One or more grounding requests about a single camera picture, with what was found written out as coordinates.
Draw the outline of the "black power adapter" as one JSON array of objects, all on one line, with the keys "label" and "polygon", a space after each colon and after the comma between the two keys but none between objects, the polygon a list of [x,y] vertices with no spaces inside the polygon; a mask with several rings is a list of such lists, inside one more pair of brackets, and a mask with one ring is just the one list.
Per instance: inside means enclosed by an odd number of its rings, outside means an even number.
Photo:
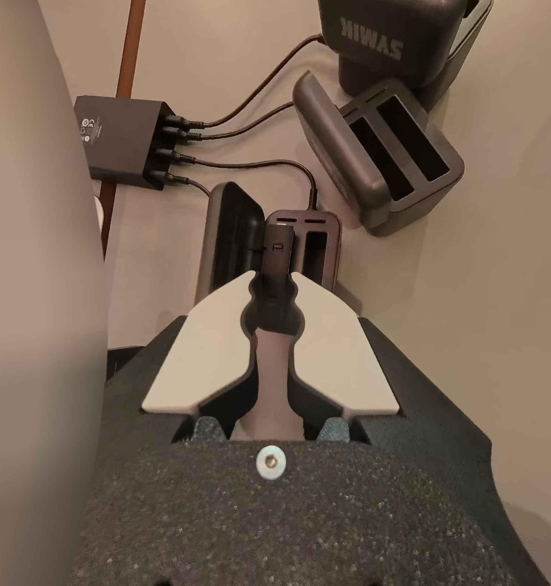
[{"label": "black power adapter", "polygon": [[164,101],[81,95],[74,103],[93,180],[162,191],[176,141],[162,131],[174,112]]}]

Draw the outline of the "black battery charger case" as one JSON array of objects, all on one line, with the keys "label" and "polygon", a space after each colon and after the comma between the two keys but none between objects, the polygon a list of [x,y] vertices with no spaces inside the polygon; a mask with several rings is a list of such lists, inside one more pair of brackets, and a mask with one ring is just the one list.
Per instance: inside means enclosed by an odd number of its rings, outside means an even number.
[{"label": "black battery charger case", "polygon": [[357,96],[395,78],[431,110],[458,76],[493,1],[318,1],[339,83]]},{"label": "black battery charger case", "polygon": [[267,224],[294,229],[289,273],[298,272],[335,291],[342,223],[324,210],[277,210],[262,207],[239,185],[224,182],[208,196],[206,224],[194,304],[247,271],[260,272]]},{"label": "black battery charger case", "polygon": [[390,236],[429,214],[464,174],[462,157],[396,79],[338,108],[308,70],[292,101],[309,146],[372,236]]}]

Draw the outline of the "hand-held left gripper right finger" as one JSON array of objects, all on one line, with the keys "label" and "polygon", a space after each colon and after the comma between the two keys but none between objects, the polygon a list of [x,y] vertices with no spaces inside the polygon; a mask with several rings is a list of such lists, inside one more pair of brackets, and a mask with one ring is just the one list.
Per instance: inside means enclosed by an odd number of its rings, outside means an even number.
[{"label": "hand-held left gripper right finger", "polygon": [[297,330],[289,349],[288,403],[315,431],[327,420],[392,416],[400,405],[359,315],[301,273],[290,276]]}]

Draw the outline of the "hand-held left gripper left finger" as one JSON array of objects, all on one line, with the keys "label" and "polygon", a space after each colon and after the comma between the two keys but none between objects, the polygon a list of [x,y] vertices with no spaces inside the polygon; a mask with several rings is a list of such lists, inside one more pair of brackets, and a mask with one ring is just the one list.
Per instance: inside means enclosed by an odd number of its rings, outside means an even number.
[{"label": "hand-held left gripper left finger", "polygon": [[224,434],[256,405],[259,373],[258,273],[250,270],[206,296],[187,314],[142,401],[147,414],[212,417]]}]

